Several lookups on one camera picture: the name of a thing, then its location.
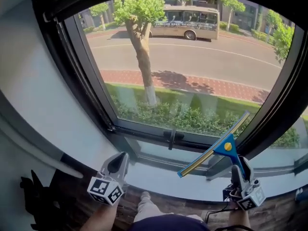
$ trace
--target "wooden floor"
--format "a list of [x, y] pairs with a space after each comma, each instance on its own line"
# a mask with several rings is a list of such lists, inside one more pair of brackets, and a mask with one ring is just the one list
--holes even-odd
[[[99, 203], [93, 201], [87, 194], [88, 183], [96, 171], [64, 156], [63, 162], [84, 175], [77, 179], [61, 171], [56, 171], [51, 188], [62, 196], [75, 198], [76, 201], [68, 209], [65, 230], [79, 230], [89, 216], [98, 208]], [[143, 190], [129, 186], [121, 198], [113, 230], [127, 230], [137, 214], [137, 205]], [[192, 201], [165, 196], [151, 192], [151, 200], [164, 213], [173, 212], [183, 215], [199, 215], [205, 219], [208, 210], [220, 210], [226, 203]], [[249, 212], [252, 229], [256, 231], [308, 231], [308, 201], [295, 204], [295, 192], [270, 198], [259, 208]], [[210, 216], [210, 230], [227, 226], [228, 212]]]

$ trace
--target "bus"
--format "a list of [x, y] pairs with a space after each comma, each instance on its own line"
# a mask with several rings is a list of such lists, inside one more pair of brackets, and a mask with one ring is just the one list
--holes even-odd
[[180, 36], [189, 40], [218, 39], [219, 11], [217, 9], [166, 5], [164, 11], [165, 18], [152, 25], [150, 37]]

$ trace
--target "forearm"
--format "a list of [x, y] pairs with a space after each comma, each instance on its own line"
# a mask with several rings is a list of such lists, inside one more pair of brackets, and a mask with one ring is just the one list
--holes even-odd
[[248, 212], [244, 210], [234, 210], [229, 215], [229, 226], [243, 225], [250, 228], [250, 222]]
[[118, 203], [114, 206], [102, 205], [82, 226], [80, 231], [110, 231], [116, 218], [116, 209]]

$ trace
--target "window handle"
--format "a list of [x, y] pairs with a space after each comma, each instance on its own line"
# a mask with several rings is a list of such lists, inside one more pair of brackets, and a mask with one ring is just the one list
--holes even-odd
[[182, 140], [184, 138], [184, 134], [179, 133], [175, 129], [173, 129], [171, 132], [164, 131], [164, 137], [168, 138], [167, 140], [169, 142], [168, 150], [172, 150], [174, 139]]

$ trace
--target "road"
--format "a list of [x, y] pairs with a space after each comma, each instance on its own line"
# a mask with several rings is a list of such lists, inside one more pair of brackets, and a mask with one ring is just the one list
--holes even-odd
[[[126, 32], [88, 39], [99, 69], [139, 70]], [[212, 42], [150, 38], [152, 72], [214, 78], [271, 90], [282, 65], [274, 50], [243, 40], [219, 37]]]

